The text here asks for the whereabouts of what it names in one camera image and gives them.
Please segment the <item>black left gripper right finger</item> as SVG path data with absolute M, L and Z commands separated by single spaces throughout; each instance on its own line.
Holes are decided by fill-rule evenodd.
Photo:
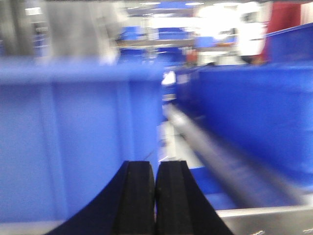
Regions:
M 162 162 L 156 177 L 157 235 L 231 235 L 185 161 Z

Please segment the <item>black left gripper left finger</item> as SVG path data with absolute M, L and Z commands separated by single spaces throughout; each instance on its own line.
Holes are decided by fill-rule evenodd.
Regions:
M 148 161 L 125 161 L 84 208 L 50 235 L 153 235 L 155 183 Z

